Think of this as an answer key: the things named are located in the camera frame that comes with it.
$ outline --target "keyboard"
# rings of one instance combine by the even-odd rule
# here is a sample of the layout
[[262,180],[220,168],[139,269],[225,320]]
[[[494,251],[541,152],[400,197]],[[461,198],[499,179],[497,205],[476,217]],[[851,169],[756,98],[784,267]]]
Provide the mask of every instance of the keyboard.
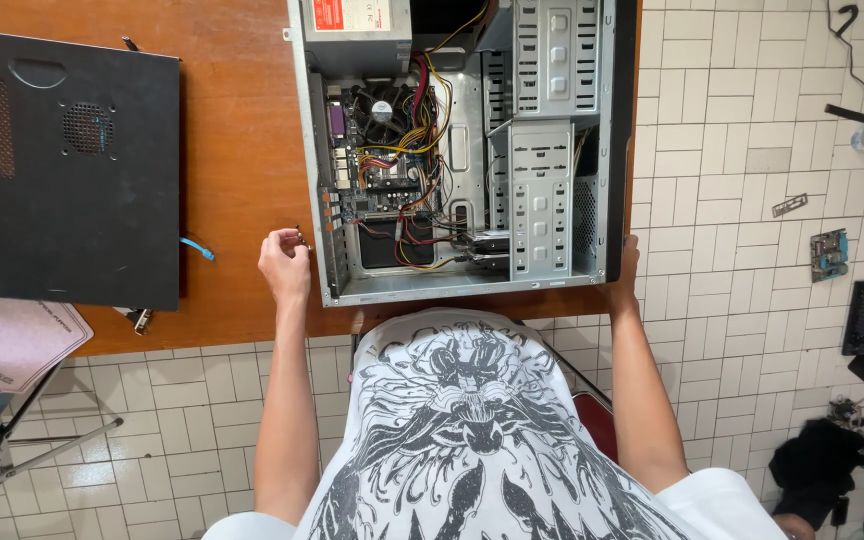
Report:
[[842,355],[845,357],[864,355],[864,281],[856,281],[852,284],[852,298],[848,305]]

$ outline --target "wooden table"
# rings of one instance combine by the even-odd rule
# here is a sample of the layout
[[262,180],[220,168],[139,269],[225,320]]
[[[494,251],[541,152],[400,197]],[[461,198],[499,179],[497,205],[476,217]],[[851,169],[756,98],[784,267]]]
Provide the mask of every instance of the wooden table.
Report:
[[[284,1],[0,0],[0,33],[114,48],[128,36],[143,51],[182,58],[182,230],[215,260],[182,250],[179,311],[155,313],[145,336],[110,307],[79,305],[95,337],[76,355],[275,338],[275,304],[256,267],[259,246],[273,229],[312,231],[291,43],[282,39],[288,26]],[[629,201],[632,162],[630,149]],[[313,264],[313,293],[316,274]],[[356,320],[367,330],[442,305],[513,319],[605,311],[594,287],[361,308],[324,308],[313,294],[308,334],[349,334]]]

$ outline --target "black side panel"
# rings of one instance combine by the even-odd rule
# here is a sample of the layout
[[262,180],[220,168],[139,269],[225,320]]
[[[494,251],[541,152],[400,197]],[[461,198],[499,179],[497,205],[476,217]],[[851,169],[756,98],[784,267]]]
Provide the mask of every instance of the black side panel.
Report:
[[632,107],[636,101],[636,31],[639,3],[615,2],[615,71],[612,77],[612,125],[608,157],[608,229],[606,231],[606,281],[618,279],[622,268],[625,236],[625,186]]
[[179,308],[179,59],[0,33],[0,297]]

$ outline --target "graphic print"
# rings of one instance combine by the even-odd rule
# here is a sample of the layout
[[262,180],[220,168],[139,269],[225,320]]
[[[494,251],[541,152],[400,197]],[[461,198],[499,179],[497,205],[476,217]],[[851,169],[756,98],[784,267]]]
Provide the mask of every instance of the graphic print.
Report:
[[310,539],[688,540],[578,436],[554,358],[524,333],[468,321],[366,354],[361,431]]

